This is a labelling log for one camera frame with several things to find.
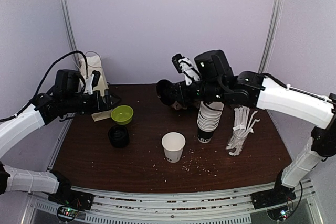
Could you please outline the stack of black cup lids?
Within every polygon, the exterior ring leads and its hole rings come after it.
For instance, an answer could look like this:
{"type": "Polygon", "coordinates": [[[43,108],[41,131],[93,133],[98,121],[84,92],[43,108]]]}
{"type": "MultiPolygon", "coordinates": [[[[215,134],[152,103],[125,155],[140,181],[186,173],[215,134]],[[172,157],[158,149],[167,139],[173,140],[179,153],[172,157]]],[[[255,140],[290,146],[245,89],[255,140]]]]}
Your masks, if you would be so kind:
{"type": "Polygon", "coordinates": [[[115,148],[124,148],[129,145],[130,138],[128,130],[123,125],[115,125],[108,131],[110,144],[115,148]]]}

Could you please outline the black plastic cup lid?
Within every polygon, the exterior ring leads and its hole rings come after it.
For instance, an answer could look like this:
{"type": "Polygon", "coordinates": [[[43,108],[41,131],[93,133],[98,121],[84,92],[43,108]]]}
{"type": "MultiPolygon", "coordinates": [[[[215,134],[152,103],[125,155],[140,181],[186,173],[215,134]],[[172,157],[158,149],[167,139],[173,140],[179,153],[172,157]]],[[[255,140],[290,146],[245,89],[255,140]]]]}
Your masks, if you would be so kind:
{"type": "Polygon", "coordinates": [[[166,79],[160,80],[156,84],[156,93],[160,101],[167,106],[179,103],[179,85],[166,79]]]}

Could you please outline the single white paper cup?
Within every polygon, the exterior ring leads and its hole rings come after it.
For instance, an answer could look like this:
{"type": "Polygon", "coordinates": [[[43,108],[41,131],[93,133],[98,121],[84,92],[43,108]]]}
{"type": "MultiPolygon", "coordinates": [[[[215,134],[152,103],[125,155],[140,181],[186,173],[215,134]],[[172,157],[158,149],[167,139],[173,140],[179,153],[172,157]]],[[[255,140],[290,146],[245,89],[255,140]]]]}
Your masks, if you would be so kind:
{"type": "Polygon", "coordinates": [[[170,163],[177,163],[182,156],[186,143],[185,137],[178,132],[169,132],[162,137],[161,144],[165,158],[170,163]]]}

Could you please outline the stack of white paper cups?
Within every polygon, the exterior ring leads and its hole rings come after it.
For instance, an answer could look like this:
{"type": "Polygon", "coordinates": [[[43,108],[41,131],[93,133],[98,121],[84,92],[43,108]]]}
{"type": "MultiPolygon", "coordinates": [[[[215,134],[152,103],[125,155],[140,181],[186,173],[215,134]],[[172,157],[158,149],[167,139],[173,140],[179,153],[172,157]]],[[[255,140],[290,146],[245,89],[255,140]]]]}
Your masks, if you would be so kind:
{"type": "Polygon", "coordinates": [[[201,143],[210,142],[217,129],[224,104],[222,102],[201,102],[197,117],[197,138],[201,143]]]}

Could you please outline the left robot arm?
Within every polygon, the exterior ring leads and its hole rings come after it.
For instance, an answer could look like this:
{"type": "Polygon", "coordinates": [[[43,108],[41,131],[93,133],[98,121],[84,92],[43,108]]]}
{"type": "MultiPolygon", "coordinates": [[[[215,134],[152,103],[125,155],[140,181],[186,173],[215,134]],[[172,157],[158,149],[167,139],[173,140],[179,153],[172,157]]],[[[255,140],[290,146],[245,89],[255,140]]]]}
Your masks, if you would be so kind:
{"type": "MultiPolygon", "coordinates": [[[[88,114],[110,111],[121,98],[105,91],[92,94],[73,94],[55,98],[46,93],[32,99],[32,103],[13,119],[1,124],[1,155],[4,156],[30,133],[69,113],[88,114]]],[[[60,173],[36,172],[1,164],[1,193],[9,191],[42,192],[55,194],[64,205],[71,205],[76,197],[70,181],[60,173]]]]}

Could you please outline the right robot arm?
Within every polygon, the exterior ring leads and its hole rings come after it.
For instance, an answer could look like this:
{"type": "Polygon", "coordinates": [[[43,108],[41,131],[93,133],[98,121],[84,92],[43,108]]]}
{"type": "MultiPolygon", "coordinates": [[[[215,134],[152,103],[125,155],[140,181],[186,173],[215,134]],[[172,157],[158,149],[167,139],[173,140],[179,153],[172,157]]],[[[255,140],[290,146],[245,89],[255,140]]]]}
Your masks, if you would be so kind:
{"type": "Polygon", "coordinates": [[[182,107],[200,104],[198,138],[208,142],[219,125],[225,105],[267,110],[313,125],[305,147],[283,168],[269,192],[279,204],[323,159],[335,155],[335,95],[317,95],[284,84],[268,73],[244,71],[237,76],[222,74],[213,80],[184,80],[172,89],[182,107]]]}

